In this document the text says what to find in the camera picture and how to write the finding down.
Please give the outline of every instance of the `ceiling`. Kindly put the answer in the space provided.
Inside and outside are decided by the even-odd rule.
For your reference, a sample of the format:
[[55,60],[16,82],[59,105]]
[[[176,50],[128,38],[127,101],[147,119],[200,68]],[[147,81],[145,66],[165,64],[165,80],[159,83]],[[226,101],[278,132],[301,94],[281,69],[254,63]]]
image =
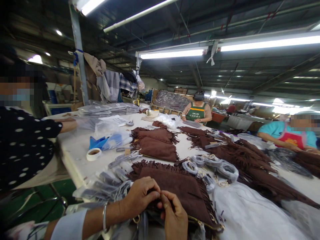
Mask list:
[[[88,17],[79,16],[84,51],[104,59],[111,70],[129,71],[135,67],[136,51],[291,29],[306,32],[320,21],[317,0],[179,0],[103,32],[162,1],[108,0]],[[72,61],[67,53],[74,50],[67,0],[16,0],[1,31],[3,40],[16,48],[41,56],[49,52],[51,57],[43,58],[51,65]],[[210,51],[201,57],[144,60],[140,75],[163,79],[171,87],[320,99],[319,44],[217,52],[214,66],[206,63]]]

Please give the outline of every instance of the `masking tape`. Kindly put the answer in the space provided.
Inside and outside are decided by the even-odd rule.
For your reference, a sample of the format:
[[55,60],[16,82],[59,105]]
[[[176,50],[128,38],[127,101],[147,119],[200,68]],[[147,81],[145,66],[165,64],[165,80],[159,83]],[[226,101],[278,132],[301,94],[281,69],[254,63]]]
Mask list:
[[88,161],[95,161],[97,160],[102,154],[100,148],[92,148],[87,152],[87,160]]

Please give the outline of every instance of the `bracelet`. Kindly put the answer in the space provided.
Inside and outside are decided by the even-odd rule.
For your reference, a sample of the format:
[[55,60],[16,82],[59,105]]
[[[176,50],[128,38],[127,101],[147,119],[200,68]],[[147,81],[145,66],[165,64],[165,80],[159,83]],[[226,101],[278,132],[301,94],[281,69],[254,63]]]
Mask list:
[[109,229],[106,228],[106,210],[107,210],[107,205],[108,205],[109,202],[106,202],[104,205],[103,205],[103,213],[102,213],[102,222],[103,222],[103,232],[104,234],[106,234]]

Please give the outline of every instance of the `polka dot shirt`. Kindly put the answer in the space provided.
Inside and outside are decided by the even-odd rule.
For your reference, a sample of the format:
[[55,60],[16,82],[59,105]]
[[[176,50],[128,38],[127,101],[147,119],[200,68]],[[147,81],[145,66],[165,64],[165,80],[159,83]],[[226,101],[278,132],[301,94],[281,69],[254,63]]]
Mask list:
[[56,138],[62,124],[34,118],[22,109],[0,107],[0,193],[41,172],[54,154],[48,138]]

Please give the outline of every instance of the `label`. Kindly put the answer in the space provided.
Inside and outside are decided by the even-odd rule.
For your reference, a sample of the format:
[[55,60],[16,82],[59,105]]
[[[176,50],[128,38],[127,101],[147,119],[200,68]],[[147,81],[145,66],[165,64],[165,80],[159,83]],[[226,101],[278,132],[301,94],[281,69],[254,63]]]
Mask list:
[[124,155],[125,155],[125,156],[129,155],[130,153],[131,153],[130,148],[126,148],[126,149],[124,150]]

